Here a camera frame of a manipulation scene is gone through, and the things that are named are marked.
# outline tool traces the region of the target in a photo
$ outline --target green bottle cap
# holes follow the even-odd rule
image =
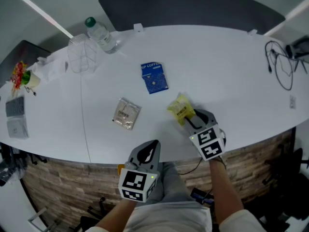
[[[93,17],[88,17],[85,21],[85,25],[87,28],[92,28],[95,25],[95,23],[96,23],[96,20]]]

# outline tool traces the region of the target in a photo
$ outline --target sleeve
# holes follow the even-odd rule
[[[91,227],[89,230],[86,230],[86,232],[108,232],[108,231],[100,227]]]
[[[237,211],[219,226],[220,232],[266,232],[259,221],[248,210]]]

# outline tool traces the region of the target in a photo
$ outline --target person's arm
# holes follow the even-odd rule
[[[95,227],[109,232],[123,232],[137,202],[122,199]]]
[[[244,207],[232,186],[225,166],[217,160],[210,160],[209,165],[214,196],[214,211],[218,224],[221,224],[230,215],[243,210]]]

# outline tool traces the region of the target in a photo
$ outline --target water bottle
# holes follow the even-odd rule
[[[111,54],[117,51],[117,42],[103,23],[89,17],[86,19],[85,25],[87,26],[88,36],[97,42],[104,52]]]

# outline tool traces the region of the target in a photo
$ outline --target white shirt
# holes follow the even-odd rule
[[[238,211],[220,224],[220,232],[265,232],[247,210]],[[135,208],[124,232],[211,232],[210,210],[195,201],[156,203]],[[108,232],[92,227],[87,232]]]

